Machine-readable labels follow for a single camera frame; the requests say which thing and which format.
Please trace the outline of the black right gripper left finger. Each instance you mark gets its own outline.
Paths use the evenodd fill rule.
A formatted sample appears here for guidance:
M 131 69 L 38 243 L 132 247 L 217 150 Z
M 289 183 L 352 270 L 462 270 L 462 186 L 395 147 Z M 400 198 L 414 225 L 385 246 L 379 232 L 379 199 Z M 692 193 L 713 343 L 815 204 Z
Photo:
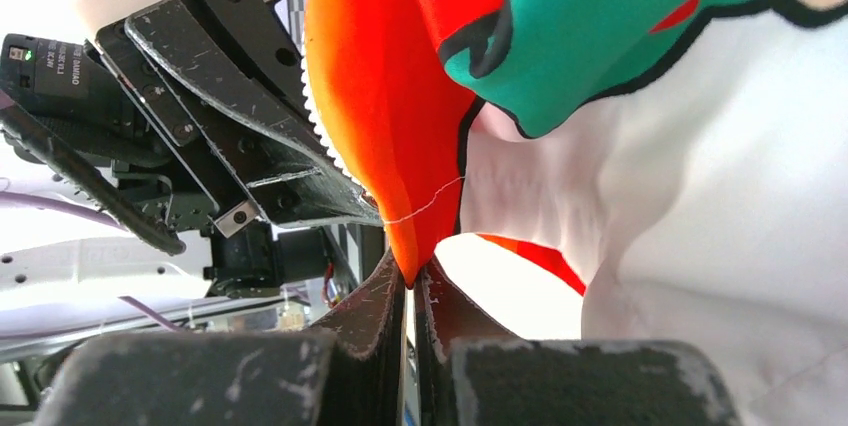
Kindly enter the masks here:
M 128 333 L 64 363 L 40 425 L 399 425 L 405 286 L 391 254 L 295 332 Z

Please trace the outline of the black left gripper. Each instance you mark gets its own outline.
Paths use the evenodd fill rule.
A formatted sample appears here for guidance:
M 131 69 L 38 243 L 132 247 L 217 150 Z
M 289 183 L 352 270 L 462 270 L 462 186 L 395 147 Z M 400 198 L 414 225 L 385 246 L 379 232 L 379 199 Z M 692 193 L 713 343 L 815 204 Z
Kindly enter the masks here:
M 164 0 L 126 19 L 135 45 L 192 94 L 189 115 L 253 198 L 281 227 L 381 223 L 305 108 L 301 54 L 276 12 L 282 0 Z M 22 161 L 71 184 L 73 200 L 154 248 L 180 254 L 198 231 L 214 251 L 241 254 L 265 227 L 230 237 L 218 205 L 143 117 L 89 45 L 9 34 L 1 48 L 1 134 Z

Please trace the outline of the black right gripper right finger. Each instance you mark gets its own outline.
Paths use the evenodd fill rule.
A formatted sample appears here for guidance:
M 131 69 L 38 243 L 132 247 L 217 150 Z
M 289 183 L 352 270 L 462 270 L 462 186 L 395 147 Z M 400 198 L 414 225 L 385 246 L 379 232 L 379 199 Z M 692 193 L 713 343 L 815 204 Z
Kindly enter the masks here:
M 526 340 L 437 260 L 414 287 L 424 425 L 738 425 L 712 362 L 675 341 Z

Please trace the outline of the rainbow and white kids jacket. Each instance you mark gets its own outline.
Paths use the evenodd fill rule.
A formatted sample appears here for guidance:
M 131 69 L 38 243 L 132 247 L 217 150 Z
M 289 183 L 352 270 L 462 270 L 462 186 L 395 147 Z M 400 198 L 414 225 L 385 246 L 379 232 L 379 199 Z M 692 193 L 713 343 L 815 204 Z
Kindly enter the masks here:
M 306 0 L 304 65 L 407 284 L 480 234 L 745 424 L 846 423 L 847 0 Z

